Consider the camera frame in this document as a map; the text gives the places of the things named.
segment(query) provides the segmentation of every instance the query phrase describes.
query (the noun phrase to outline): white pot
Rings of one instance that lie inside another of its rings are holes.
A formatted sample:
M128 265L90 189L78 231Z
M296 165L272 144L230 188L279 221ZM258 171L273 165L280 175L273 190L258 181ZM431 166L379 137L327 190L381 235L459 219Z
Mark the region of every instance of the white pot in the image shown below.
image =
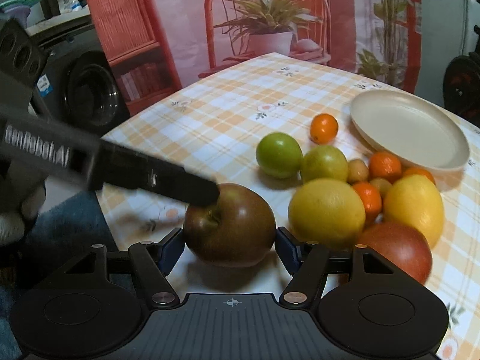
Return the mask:
M285 56L290 54L293 33L280 32L276 34L250 35L249 50L255 52L257 56L269 53L279 53Z

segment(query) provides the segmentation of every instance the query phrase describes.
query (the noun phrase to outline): sticker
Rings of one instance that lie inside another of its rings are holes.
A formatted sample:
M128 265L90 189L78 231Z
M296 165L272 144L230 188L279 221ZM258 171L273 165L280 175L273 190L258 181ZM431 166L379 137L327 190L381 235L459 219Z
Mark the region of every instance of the sticker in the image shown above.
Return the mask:
M40 91L40 96L45 97L48 95L52 90L52 86L50 85L49 78L46 74L38 79L37 88Z

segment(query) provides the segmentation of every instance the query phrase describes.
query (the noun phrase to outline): apple stem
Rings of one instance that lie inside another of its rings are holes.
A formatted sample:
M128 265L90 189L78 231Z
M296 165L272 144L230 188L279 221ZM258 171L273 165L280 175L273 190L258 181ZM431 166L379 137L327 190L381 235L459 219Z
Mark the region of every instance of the apple stem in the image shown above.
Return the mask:
M208 215L217 223L220 223L220 210L218 207L213 207L209 212Z

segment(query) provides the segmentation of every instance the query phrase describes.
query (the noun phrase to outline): blue carpet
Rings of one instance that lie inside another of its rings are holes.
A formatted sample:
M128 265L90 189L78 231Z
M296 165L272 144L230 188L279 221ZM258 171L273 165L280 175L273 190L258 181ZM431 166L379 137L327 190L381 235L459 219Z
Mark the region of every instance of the blue carpet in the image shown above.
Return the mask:
M22 259L17 267L16 286L0 285L1 360L14 360L21 354L8 322L15 300L27 288L96 243L106 245L108 251L118 250L93 192L80 192L38 217L19 248Z

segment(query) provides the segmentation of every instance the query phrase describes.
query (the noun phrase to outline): tablecloth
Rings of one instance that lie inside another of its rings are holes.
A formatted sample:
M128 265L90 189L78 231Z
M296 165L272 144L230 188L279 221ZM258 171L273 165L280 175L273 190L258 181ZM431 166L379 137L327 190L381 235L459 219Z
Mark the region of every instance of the tablecloth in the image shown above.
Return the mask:
M318 113L339 121L333 145L347 159L371 148L350 121L349 104L365 90L386 85L330 67L279 54L264 55L201 80L136 115L106 139L168 158L218 182L234 182L260 194L278 226L288 227L287 207L296 181L272 180L258 171L255 147L273 131L293 136L306 153L313 143L308 126ZM443 360L480 359L480 130L444 111L471 146L464 172L436 176L445 204L445 230L433 250L426 286L448 307L450 327L438 355ZM184 204L144 191L105 186L98 199L119 249L144 239L159 241L182 225ZM290 277L272 252L250 269L224 270L200 263L185 250L169 276L186 292L271 292L276 297Z

